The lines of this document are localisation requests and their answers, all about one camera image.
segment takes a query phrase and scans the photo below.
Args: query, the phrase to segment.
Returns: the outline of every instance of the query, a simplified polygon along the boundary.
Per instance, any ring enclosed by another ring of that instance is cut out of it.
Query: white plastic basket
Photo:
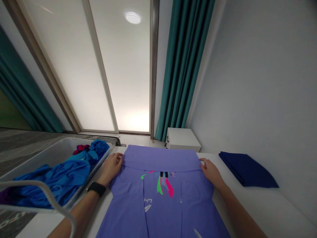
[[[0,182],[12,181],[14,178],[21,176],[23,174],[27,174],[33,172],[37,168],[41,167],[44,164],[48,164],[50,167],[53,167],[57,164],[63,163],[70,156],[72,156],[73,152],[76,150],[77,145],[91,145],[93,140],[87,139],[78,139],[78,138],[64,138],[55,144],[51,145],[49,148],[43,150],[37,155],[33,156],[29,160],[17,166],[15,169],[6,173],[5,175],[0,177]],[[71,209],[73,204],[78,199],[79,195],[82,193],[84,188],[87,186],[89,181],[92,179],[94,174],[97,172],[99,167],[102,165],[103,161],[110,154],[112,145],[107,142],[109,145],[109,149],[102,156],[99,162],[96,164],[94,169],[89,173],[86,183],[78,188],[78,190],[74,193],[74,195],[70,198],[70,200],[63,206],[66,209]],[[44,209],[44,208],[34,208],[34,207],[19,207],[19,206],[11,206],[11,205],[3,205],[0,204],[0,209],[6,209],[11,211],[26,211],[26,212],[41,212],[41,213],[56,213],[54,209]]]

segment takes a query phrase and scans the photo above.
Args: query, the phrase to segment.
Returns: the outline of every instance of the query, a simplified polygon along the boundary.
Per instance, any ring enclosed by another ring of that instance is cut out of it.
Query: ceiling light
[[[128,22],[132,24],[139,24],[141,22],[140,15],[136,14],[135,12],[127,12],[125,14],[125,18]]]

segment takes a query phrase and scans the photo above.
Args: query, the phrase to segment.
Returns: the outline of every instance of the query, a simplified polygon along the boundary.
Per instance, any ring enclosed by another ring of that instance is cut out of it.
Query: watch strap
[[[89,192],[90,190],[95,191],[99,194],[99,197],[101,197],[106,191],[106,188],[97,182],[92,182],[91,185],[87,188],[87,192]]]

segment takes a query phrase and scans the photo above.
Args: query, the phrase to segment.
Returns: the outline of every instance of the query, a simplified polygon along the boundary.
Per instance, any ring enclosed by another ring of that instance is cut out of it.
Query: blue clothing
[[[89,173],[108,149],[109,146],[105,141],[95,140],[88,152],[83,150],[53,168],[45,164],[34,172],[19,176],[14,180],[38,180],[46,183],[56,201],[64,206],[77,189],[85,184]],[[23,207],[52,208],[45,194],[36,186],[11,187],[9,190],[1,192],[0,203]]]
[[[109,148],[110,147],[105,141],[99,139],[94,140],[88,152],[83,150],[79,154],[69,157],[68,160],[86,160],[90,163],[90,170],[92,170]]]
[[[84,160],[69,160],[50,168],[47,164],[34,172],[14,180],[38,180],[47,184],[54,198],[64,206],[76,190],[82,186],[90,173],[90,164]],[[37,186],[12,187],[8,192],[15,206],[52,208],[45,194]]]
[[[279,187],[269,171],[249,155],[221,151],[219,157],[242,186],[264,188]]]
[[[110,189],[97,238],[230,237],[193,150],[129,145]]]

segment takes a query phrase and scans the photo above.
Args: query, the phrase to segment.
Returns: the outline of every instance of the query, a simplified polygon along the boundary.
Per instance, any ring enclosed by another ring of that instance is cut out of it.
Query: white cabinet
[[[167,149],[191,149],[199,152],[201,145],[191,129],[168,128],[166,134]]]

